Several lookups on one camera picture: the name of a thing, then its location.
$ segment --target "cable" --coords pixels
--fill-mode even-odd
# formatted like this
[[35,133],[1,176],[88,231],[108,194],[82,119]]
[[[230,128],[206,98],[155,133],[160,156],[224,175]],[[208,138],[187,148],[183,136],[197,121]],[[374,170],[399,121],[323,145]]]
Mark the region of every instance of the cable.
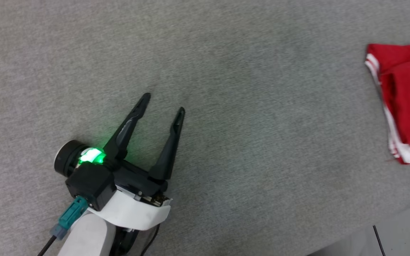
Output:
[[156,236],[158,235],[158,231],[159,231],[159,226],[160,226],[160,225],[161,225],[161,224],[159,223],[159,224],[156,226],[156,232],[154,233],[153,238],[151,238],[151,241],[148,243],[148,245],[145,247],[145,249],[143,249],[142,253],[140,253],[140,256],[143,256],[143,255],[147,252],[147,250],[148,250],[148,248],[151,246],[151,244],[153,243],[154,239],[155,239]]
[[374,233],[376,234],[377,243],[379,244],[380,251],[382,252],[382,256],[385,256],[384,248],[382,248],[382,243],[380,242],[379,234],[377,233],[376,226],[373,225]]
[[55,241],[56,238],[57,238],[56,236],[52,235],[52,238],[50,238],[50,240],[46,243],[44,248],[42,248],[42,250],[39,252],[37,256],[44,255],[44,253],[48,250],[48,248],[52,245],[52,243]]

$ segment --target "gray fabric surface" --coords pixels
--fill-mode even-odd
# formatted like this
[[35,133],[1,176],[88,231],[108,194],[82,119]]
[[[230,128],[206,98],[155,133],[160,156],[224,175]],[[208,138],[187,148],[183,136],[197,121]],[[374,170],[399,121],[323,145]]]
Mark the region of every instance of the gray fabric surface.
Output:
[[304,256],[410,207],[372,42],[410,44],[410,1],[0,0],[0,255],[37,254],[72,200],[57,150],[103,146],[144,92],[141,167],[186,109],[147,255]]

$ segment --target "folded red towel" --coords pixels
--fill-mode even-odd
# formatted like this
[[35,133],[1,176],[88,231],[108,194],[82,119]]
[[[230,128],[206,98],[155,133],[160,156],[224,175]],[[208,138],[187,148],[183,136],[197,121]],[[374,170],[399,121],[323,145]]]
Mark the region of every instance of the folded red towel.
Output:
[[410,163],[410,46],[371,44],[366,65],[380,85],[389,123],[389,148]]

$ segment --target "green led light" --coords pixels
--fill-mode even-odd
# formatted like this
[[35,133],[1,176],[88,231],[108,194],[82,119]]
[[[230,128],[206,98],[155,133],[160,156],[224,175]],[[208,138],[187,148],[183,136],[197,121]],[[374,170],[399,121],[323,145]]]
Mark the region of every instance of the green led light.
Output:
[[105,154],[99,149],[89,149],[79,158],[79,162],[93,162],[95,164],[102,164],[104,162]]

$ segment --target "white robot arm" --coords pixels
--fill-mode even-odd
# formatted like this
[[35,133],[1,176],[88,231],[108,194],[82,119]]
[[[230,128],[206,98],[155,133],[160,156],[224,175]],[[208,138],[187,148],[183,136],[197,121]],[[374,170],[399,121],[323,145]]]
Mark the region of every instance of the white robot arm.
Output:
[[164,192],[172,175],[184,108],[178,110],[164,149],[149,171],[124,160],[132,132],[150,97],[141,97],[103,149],[76,140],[60,149],[54,167],[67,177],[65,183],[75,201],[53,227],[52,238],[38,256],[56,238],[62,239],[74,222],[59,255],[125,255],[139,230],[155,226],[158,230],[166,219],[171,199]]

